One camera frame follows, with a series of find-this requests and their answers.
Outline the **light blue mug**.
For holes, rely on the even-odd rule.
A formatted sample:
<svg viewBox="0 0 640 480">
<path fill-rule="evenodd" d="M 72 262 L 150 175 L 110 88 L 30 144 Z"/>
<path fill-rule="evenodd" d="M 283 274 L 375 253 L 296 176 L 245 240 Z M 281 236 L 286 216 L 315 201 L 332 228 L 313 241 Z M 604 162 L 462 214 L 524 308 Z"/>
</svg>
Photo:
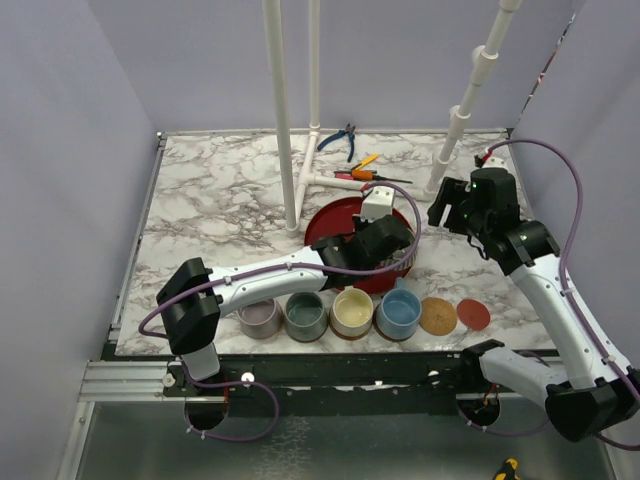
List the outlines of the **light blue mug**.
<svg viewBox="0 0 640 480">
<path fill-rule="evenodd" d="M 398 277 L 380 301 L 375 322 L 385 333 L 400 337 L 404 332 L 416 332 L 421 314 L 421 300 L 407 288 L 405 280 Z"/>
</svg>

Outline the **cream yellow mug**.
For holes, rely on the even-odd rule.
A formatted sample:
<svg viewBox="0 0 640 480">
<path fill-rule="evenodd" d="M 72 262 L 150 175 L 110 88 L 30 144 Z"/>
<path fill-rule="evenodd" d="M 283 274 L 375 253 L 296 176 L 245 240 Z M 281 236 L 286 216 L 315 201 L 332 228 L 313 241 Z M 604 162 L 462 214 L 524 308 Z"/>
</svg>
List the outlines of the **cream yellow mug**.
<svg viewBox="0 0 640 480">
<path fill-rule="evenodd" d="M 363 290 L 347 288 L 334 299 L 330 324 L 345 335 L 359 335 L 372 326 L 374 304 Z"/>
</svg>

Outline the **brown wooden coaster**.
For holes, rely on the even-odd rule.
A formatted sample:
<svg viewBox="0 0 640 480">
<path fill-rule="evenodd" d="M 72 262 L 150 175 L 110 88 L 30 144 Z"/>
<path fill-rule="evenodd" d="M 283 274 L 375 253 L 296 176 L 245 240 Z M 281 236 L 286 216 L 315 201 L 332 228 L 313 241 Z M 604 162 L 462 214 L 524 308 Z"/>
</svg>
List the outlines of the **brown wooden coaster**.
<svg viewBox="0 0 640 480">
<path fill-rule="evenodd" d="M 339 338 L 343 339 L 343 340 L 347 340 L 347 341 L 355 341 L 355 340 L 359 340 L 361 338 L 364 338 L 368 335 L 368 333 L 371 330 L 371 327 L 369 327 L 366 331 L 364 331 L 363 333 L 359 334 L 359 335 L 345 335 L 341 332 L 339 332 L 332 324 L 329 325 L 331 331 Z"/>
<path fill-rule="evenodd" d="M 388 341 L 391 341 L 391 342 L 404 342 L 404 341 L 410 339 L 415 333 L 415 332 L 413 332 L 413 333 L 407 334 L 406 332 L 404 332 L 404 333 L 401 332 L 402 335 L 400 337 L 398 337 L 397 335 L 393 336 L 393 335 L 389 335 L 389 334 L 385 333 L 383 330 L 381 330 L 379 328 L 379 326 L 377 324 L 374 324 L 374 328 L 375 328 L 376 332 L 378 333 L 378 335 L 380 335 L 382 338 L 384 338 L 384 339 L 386 339 Z"/>
</svg>

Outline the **woven rattan coaster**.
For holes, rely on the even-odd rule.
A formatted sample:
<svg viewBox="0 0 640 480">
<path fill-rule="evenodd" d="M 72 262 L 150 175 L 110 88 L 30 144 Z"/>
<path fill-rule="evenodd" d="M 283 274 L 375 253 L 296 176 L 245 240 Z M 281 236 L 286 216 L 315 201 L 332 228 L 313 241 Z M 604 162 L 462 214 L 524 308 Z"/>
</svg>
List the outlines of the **woven rattan coaster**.
<svg viewBox="0 0 640 480">
<path fill-rule="evenodd" d="M 445 336 L 456 328 L 458 317 L 450 302 L 442 298 L 429 297 L 421 302 L 421 306 L 422 314 L 419 324 L 427 333 Z"/>
</svg>

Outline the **dark green mug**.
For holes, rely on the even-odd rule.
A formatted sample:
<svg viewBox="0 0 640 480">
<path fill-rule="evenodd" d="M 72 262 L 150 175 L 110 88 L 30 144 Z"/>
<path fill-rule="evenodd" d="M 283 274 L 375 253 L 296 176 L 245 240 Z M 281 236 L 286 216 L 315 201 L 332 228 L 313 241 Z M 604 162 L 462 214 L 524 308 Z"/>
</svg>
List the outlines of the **dark green mug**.
<svg viewBox="0 0 640 480">
<path fill-rule="evenodd" d="M 295 341 L 309 343 L 321 338 L 328 327 L 323 300 L 311 292 L 293 294 L 285 305 L 285 330 Z"/>
</svg>

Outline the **thin red round coaster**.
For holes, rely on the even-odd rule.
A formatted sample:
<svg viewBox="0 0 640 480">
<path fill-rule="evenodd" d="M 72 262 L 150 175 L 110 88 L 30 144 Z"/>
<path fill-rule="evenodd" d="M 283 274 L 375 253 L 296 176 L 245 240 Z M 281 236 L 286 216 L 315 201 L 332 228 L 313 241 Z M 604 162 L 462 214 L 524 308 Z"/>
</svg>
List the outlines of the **thin red round coaster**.
<svg viewBox="0 0 640 480">
<path fill-rule="evenodd" d="M 456 307 L 459 320 L 468 328 L 480 331 L 487 328 L 491 322 L 488 308 L 481 302 L 465 298 Z"/>
</svg>

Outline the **lilac mug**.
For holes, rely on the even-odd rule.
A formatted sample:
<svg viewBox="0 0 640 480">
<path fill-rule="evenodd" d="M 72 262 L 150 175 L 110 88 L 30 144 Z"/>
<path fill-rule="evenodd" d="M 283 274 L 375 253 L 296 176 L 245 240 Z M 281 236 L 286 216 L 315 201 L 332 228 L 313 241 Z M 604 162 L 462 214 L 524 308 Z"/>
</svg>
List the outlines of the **lilac mug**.
<svg viewBox="0 0 640 480">
<path fill-rule="evenodd" d="M 282 326 L 282 310 L 273 299 L 247 305 L 238 310 L 242 332 L 252 339 L 268 339 Z"/>
</svg>

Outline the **ribbed grey cup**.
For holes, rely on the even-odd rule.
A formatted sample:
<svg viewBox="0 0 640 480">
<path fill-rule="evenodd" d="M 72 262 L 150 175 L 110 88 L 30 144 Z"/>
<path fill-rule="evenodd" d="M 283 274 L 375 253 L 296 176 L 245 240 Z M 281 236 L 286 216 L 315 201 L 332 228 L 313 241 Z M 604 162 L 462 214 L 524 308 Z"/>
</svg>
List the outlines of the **ribbed grey cup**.
<svg viewBox="0 0 640 480">
<path fill-rule="evenodd" d="M 410 269 L 415 263 L 417 251 L 414 250 L 411 254 L 408 254 L 408 252 L 409 248 L 397 250 L 390 257 L 381 261 L 376 266 L 376 269 L 386 269 L 390 266 L 393 266 L 393 271 L 403 271 Z"/>
</svg>

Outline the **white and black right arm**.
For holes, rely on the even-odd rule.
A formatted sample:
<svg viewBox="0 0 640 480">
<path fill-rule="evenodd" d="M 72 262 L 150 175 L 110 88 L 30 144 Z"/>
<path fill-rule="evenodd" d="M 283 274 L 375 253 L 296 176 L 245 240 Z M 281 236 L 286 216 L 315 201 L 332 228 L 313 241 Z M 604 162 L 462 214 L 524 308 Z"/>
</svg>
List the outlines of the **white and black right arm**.
<svg viewBox="0 0 640 480">
<path fill-rule="evenodd" d="M 499 384 L 543 408 L 567 440 L 578 442 L 639 410 L 639 372 L 606 338 L 561 267 L 562 251 L 544 224 L 520 216 L 516 180 L 481 168 L 469 180 L 443 179 L 428 223 L 463 235 L 525 295 L 562 359 L 547 367 L 487 340 L 466 348 L 461 383 L 481 391 Z"/>
</svg>

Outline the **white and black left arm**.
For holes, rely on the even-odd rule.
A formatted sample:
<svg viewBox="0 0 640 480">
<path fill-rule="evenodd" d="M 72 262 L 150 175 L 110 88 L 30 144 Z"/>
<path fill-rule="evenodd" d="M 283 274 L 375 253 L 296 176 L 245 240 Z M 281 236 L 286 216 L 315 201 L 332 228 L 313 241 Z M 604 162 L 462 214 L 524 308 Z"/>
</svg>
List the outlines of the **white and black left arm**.
<svg viewBox="0 0 640 480">
<path fill-rule="evenodd" d="M 349 233 L 324 236 L 276 258 L 215 272 L 199 257 L 184 262 L 156 295 L 170 350 L 187 368 L 186 382 L 206 395 L 220 385 L 214 345 L 219 319 L 245 306 L 283 295 L 355 284 L 390 268 L 383 263 L 415 251 L 415 236 L 388 214 Z"/>
</svg>

